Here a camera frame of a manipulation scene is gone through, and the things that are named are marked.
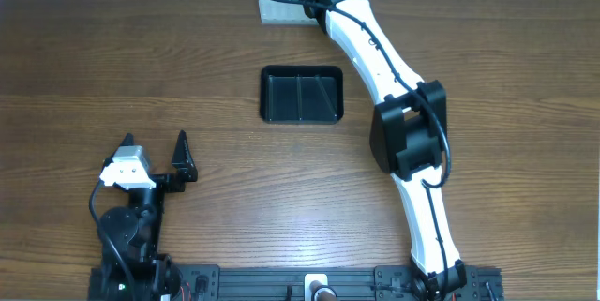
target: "black plastic container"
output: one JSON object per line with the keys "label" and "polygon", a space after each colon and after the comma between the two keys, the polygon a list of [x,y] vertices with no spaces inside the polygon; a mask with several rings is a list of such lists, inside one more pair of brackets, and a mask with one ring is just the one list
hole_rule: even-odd
{"label": "black plastic container", "polygon": [[343,74],[333,66],[267,66],[261,117],[267,123],[335,124],[344,115]]}

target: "table surface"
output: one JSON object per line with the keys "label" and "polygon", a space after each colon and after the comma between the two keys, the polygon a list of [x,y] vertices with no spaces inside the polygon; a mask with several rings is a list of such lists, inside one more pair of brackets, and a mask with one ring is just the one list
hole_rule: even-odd
{"label": "table surface", "polygon": [[[462,259],[500,267],[508,299],[595,298],[600,0],[371,2],[447,91]],[[269,64],[340,66],[343,119],[266,125]],[[178,263],[407,264],[371,115],[342,50],[317,27],[262,26],[257,0],[0,0],[0,298],[86,297],[87,202],[127,132],[157,172],[187,132],[200,180],[167,198],[161,237]],[[98,210],[126,199],[103,190]]]}

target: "wooden tabletop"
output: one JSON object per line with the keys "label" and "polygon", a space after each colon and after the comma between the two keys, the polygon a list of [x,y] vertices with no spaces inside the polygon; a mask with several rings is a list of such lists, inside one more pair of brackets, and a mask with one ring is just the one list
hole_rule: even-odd
{"label": "wooden tabletop", "polygon": [[[508,299],[594,299],[600,0],[371,2],[447,91],[462,259],[500,267]],[[340,66],[343,119],[266,125],[270,64]],[[178,263],[409,263],[372,107],[321,29],[263,26],[257,0],[0,0],[0,298],[86,297],[100,263],[87,202],[127,132],[157,172],[187,132],[200,180],[168,196],[161,236]],[[98,210],[126,200],[105,189]]]}

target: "cable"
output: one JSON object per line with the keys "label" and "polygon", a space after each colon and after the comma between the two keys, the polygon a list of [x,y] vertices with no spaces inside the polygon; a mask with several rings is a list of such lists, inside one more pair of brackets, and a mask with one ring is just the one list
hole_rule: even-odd
{"label": "cable", "polygon": [[418,105],[423,110],[425,110],[425,112],[427,113],[427,117],[429,118],[430,123],[432,123],[435,126],[438,137],[442,140],[443,151],[446,154],[446,162],[444,165],[444,171],[443,171],[442,179],[440,180],[440,182],[438,184],[432,185],[425,179],[421,180],[421,184],[423,185],[423,187],[425,188],[426,193],[427,193],[427,199],[429,200],[429,208],[431,209],[431,216],[433,218],[433,225],[435,227],[437,240],[440,243],[440,252],[442,253],[444,283],[443,283],[443,287],[442,287],[442,291],[441,291],[441,300],[443,301],[443,299],[445,298],[445,290],[448,285],[448,262],[446,259],[445,249],[443,247],[443,240],[442,240],[442,236],[440,234],[440,227],[438,225],[438,219],[436,217],[435,209],[433,206],[433,199],[431,198],[431,192],[429,191],[431,188],[442,188],[442,186],[447,182],[448,177],[450,176],[450,173],[452,172],[452,156],[450,153],[450,143],[448,142],[448,138],[447,138],[445,132],[443,131],[443,127],[442,127],[442,123],[440,122],[440,119],[435,114],[435,112],[433,111],[431,106],[429,106],[427,101],[423,97],[421,97],[419,94],[417,94],[416,91],[414,91],[408,84],[406,84],[406,82],[404,82],[402,80],[399,72],[396,70],[396,67],[392,63],[392,60],[390,59],[389,55],[385,51],[385,48],[382,46],[381,42],[377,39],[375,34],[370,30],[370,28],[368,28],[366,23],[358,20],[352,14],[349,14],[346,11],[336,8],[335,6],[327,6],[327,5],[320,4],[320,3],[302,1],[302,0],[271,0],[271,1],[292,4],[292,5],[301,5],[301,6],[305,6],[305,7],[319,8],[319,9],[323,9],[326,11],[328,10],[328,11],[336,12],[336,13],[341,14],[341,15],[345,16],[346,18],[352,20],[353,22],[357,23],[361,27],[362,30],[365,30],[371,36],[371,40],[373,41],[375,47],[382,53],[383,58],[385,59],[385,62],[387,63],[387,65],[390,67],[392,74],[394,75],[394,78],[396,79],[396,81],[398,81],[406,89],[406,91],[416,99],[416,101],[418,102]]}
{"label": "cable", "polygon": [[121,265],[121,269],[123,269],[123,272],[125,272],[125,276],[127,277],[127,283],[131,287],[129,289],[130,293],[131,293],[131,299],[133,301],[136,301],[135,280],[133,279],[133,275],[131,275],[131,271],[129,270],[128,265],[125,263],[125,261],[121,257],[121,254],[119,254],[119,250],[116,248],[116,246],[114,245],[111,238],[104,231],[104,227],[102,227],[102,224],[100,223],[100,220],[98,218],[98,214],[96,213],[96,208],[94,207],[94,202],[96,201],[96,196],[98,195],[98,192],[100,191],[100,189],[102,188],[103,185],[104,185],[104,183],[102,182],[102,180],[98,180],[96,187],[94,188],[94,190],[92,191],[92,194],[90,195],[90,213],[92,214],[92,218],[94,219],[94,222],[96,223],[97,230],[100,233],[100,240],[102,241],[102,243],[107,244],[111,248],[112,253],[114,254],[114,257],[116,258],[116,261],[119,262],[119,264]]}

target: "wood grain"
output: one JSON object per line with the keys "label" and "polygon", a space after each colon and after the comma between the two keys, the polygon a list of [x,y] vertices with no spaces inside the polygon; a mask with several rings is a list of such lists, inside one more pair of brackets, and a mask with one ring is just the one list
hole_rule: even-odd
{"label": "wood grain", "polygon": [[[443,195],[462,258],[502,268],[508,299],[593,299],[600,0],[371,2],[448,92]],[[264,124],[268,64],[340,66],[341,122]],[[87,199],[127,132],[167,171],[187,131],[200,180],[168,197],[161,238],[179,263],[408,263],[371,112],[341,49],[318,28],[261,26],[256,0],[0,0],[0,298],[86,297],[100,261]],[[105,190],[98,209],[125,200]]]}

